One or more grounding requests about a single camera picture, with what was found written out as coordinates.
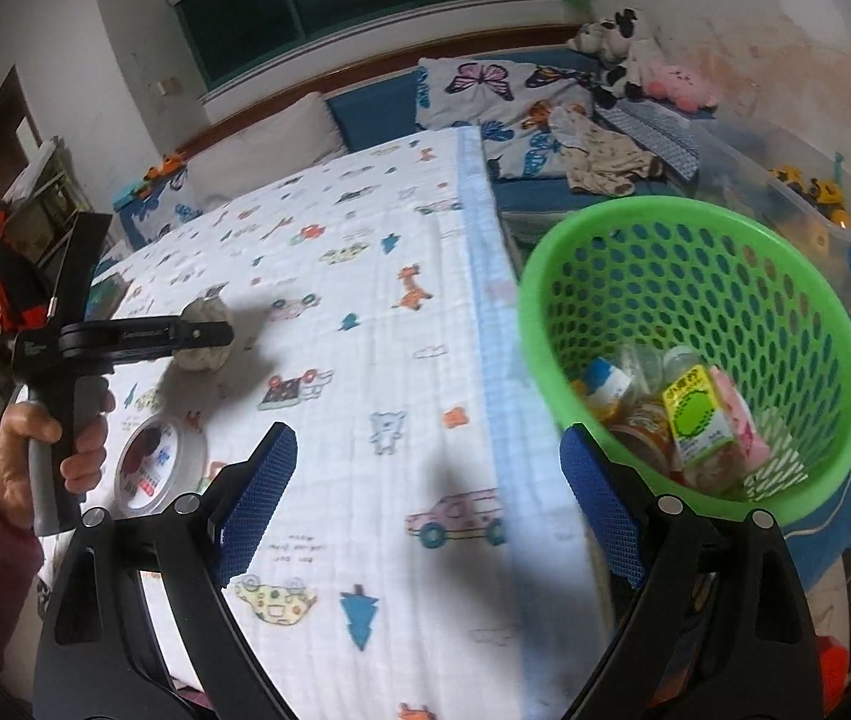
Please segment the person's left hand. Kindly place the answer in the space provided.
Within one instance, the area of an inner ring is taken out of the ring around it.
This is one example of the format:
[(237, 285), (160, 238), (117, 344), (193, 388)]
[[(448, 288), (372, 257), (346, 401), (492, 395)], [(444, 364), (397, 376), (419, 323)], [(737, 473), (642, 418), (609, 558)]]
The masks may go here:
[[(106, 416), (115, 409), (115, 397), (105, 390), (97, 416), (77, 434), (71, 455), (59, 466), (68, 493), (84, 494), (100, 483), (108, 437)], [(7, 406), (0, 422), (0, 514), (12, 527), (33, 525), (30, 450), (40, 450), (41, 460), (62, 438), (62, 427), (44, 406), (30, 401)]]

